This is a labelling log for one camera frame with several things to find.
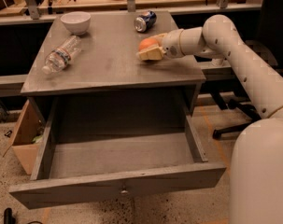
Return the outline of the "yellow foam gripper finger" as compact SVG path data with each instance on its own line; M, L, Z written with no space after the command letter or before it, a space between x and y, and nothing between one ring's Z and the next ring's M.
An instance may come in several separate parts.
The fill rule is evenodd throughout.
M163 38L166 36L166 33L154 35L153 38L158 41L158 44L161 45L163 42Z
M141 61L159 61L163 58L165 50L159 46L149 46L137 52L137 57Z

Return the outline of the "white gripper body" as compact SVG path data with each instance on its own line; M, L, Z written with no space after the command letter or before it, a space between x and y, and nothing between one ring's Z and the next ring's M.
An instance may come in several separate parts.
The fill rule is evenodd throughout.
M169 58L181 58L183 53L180 47L180 35L182 29L173 30L167 33L162 39L162 47L165 55Z

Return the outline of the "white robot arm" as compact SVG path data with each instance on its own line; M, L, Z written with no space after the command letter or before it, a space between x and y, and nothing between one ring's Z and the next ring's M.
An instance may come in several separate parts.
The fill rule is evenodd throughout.
M283 77L244 43L233 22L214 15L203 26L142 40L142 61L187 55L228 61L261 119L233 147L229 224L283 224Z

